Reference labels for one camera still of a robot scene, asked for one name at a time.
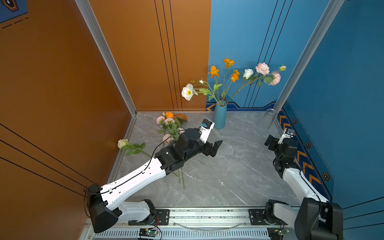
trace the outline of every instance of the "robotic arm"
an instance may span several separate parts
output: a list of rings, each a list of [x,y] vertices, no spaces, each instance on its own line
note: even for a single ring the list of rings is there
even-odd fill
[[[294,130],[286,128],[280,139],[269,135],[265,145],[275,152],[275,170],[292,188],[301,206],[296,212],[287,203],[269,200],[265,206],[266,220],[286,222],[295,229],[299,240],[343,240],[343,210],[322,196],[295,163],[298,142],[292,139],[293,134]]]
[[[87,191],[87,206],[94,232],[103,232],[118,220],[136,220],[151,224],[156,216],[156,209],[151,200],[124,200],[149,183],[183,167],[188,159],[201,152],[206,156],[216,156],[222,141],[217,141],[214,145],[207,142],[214,125],[215,123],[204,119],[198,128],[185,130],[177,142],[162,148],[143,166],[109,184],[90,186]]]

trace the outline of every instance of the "orange gerbera daisy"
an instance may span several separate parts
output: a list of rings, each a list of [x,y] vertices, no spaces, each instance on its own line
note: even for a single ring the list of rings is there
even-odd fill
[[[237,70],[234,70],[233,74],[232,74],[232,77],[231,77],[232,82],[235,82],[236,80],[239,80],[239,75],[240,75],[240,73]]]
[[[219,73],[219,72],[220,72],[219,69],[216,69],[215,66],[212,66],[212,67],[211,67],[211,71],[208,72],[208,73],[209,73],[209,74],[212,74],[212,75],[211,75],[211,78],[213,78],[215,75],[218,76],[218,73]]]
[[[225,59],[223,60],[223,63],[225,63],[225,67],[226,67],[226,68],[230,68],[231,65],[235,64],[235,61],[232,61],[232,60],[230,60],[230,59],[228,59],[228,58],[225,58]]]
[[[179,120],[180,123],[188,121],[187,117],[181,113],[176,114],[175,117]]]
[[[167,112],[167,113],[166,113],[166,117],[167,117],[167,118],[174,118],[175,115],[173,115],[173,113],[171,113],[171,112]]]

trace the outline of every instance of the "pink flower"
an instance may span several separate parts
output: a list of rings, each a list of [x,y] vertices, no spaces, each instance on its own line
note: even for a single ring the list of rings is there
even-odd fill
[[[280,82],[281,76],[280,76],[280,73],[278,73],[276,71],[273,72],[272,75],[273,75],[273,81],[268,85],[275,86],[276,84],[278,84]]]
[[[261,73],[262,75],[265,76],[265,75],[269,74],[269,67],[265,63],[259,63],[256,66],[256,72]]]
[[[170,136],[170,134],[166,134],[163,137],[163,142],[165,141],[165,144],[169,144],[170,142],[173,141],[173,137]]]
[[[164,123],[167,125],[169,122],[175,122],[173,118],[167,118]]]
[[[161,121],[164,121],[166,118],[164,116],[160,116],[156,119],[156,124],[160,125]]]
[[[178,130],[180,130],[180,132],[179,132],[180,134],[185,132],[184,128],[182,128],[182,127],[179,127]]]

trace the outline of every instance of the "marble surface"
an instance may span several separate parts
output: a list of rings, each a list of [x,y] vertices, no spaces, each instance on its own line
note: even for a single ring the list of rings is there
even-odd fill
[[[185,162],[182,181],[174,174],[159,179],[130,196],[127,201],[150,199],[156,207],[192,206],[264,206],[269,199],[299,205],[289,185],[276,173],[272,161],[274,153],[266,146],[266,134],[256,131],[263,112],[227,113],[226,126],[213,129],[209,142],[223,140],[215,157],[198,154]],[[203,119],[213,118],[213,113],[185,113],[188,122],[183,128],[197,127]],[[162,141],[157,133],[158,113],[139,113],[131,143],[145,142],[149,154]],[[277,137],[275,124],[269,132]],[[138,168],[148,157],[144,154],[124,156],[117,178]]]

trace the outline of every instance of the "blue vase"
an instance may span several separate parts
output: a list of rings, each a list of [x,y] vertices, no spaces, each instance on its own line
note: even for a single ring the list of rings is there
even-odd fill
[[[226,117],[227,117],[227,104],[225,104],[225,106],[219,106],[219,104],[216,103],[215,111],[214,111],[214,119],[213,119],[213,122],[215,123],[214,128],[222,129],[223,127],[225,127]]]

